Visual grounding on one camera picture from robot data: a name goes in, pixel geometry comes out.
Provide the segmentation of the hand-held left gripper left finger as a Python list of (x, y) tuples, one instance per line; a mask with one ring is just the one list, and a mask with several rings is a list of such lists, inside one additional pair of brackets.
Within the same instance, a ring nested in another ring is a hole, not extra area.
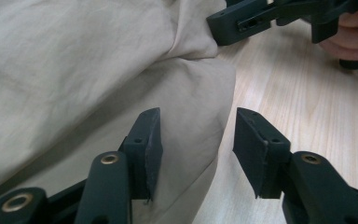
[(132, 202), (154, 197), (162, 153), (160, 109), (148, 109), (119, 150), (93, 160), (74, 224), (132, 224)]

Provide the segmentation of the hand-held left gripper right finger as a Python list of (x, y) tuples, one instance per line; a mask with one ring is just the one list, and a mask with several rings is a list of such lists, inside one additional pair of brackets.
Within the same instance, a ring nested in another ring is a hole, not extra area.
[(358, 224), (358, 189), (323, 156), (290, 146), (262, 115), (237, 109), (233, 152), (257, 197), (282, 199), (287, 224)]

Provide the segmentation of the beige cloth garment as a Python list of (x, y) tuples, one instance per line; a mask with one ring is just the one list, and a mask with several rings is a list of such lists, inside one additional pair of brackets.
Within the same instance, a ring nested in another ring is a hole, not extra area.
[(0, 0), (0, 196), (59, 192), (161, 113), (156, 194), (135, 224), (193, 224), (235, 85), (207, 18), (225, 0)]

